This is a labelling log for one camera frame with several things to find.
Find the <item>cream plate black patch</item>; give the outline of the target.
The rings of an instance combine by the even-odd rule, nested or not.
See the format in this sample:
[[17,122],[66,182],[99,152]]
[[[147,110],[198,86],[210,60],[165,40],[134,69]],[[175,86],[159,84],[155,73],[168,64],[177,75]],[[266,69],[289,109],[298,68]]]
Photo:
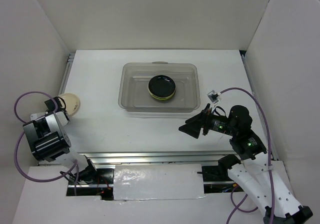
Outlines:
[[71,117],[73,116],[80,107],[80,99],[72,93],[64,93],[58,96],[62,108]]

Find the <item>green plate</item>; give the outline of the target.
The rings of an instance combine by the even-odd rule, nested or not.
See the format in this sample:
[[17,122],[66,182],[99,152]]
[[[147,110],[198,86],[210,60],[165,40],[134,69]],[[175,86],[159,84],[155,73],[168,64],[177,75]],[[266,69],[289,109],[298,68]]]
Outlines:
[[155,96],[155,95],[152,94],[151,97],[152,97],[154,100],[161,101],[161,102],[165,102],[165,101],[171,100],[171,99],[174,97],[174,94],[171,95],[171,96],[168,96],[168,97],[158,97],[158,96]]

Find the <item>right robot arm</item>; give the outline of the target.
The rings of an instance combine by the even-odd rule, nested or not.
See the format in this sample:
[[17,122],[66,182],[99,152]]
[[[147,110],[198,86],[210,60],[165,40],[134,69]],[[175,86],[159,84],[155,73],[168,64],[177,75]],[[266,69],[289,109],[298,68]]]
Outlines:
[[289,191],[277,171],[269,166],[268,152],[261,139],[251,129],[248,109],[233,106],[229,115],[220,115],[209,105],[186,120],[179,131],[194,138],[209,131],[231,136],[235,154],[218,161],[218,175],[235,181],[252,199],[265,224],[304,224],[313,213]]

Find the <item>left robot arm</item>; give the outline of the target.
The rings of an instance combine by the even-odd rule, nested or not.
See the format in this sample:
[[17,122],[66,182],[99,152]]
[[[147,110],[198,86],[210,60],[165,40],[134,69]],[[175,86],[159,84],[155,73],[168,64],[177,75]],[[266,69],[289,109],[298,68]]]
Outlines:
[[92,161],[72,148],[64,126],[70,121],[65,101],[56,96],[44,102],[45,113],[36,114],[30,122],[23,125],[32,155],[38,161],[57,161],[70,169],[77,162],[76,170],[71,175],[79,182],[93,184],[98,180],[99,172]]

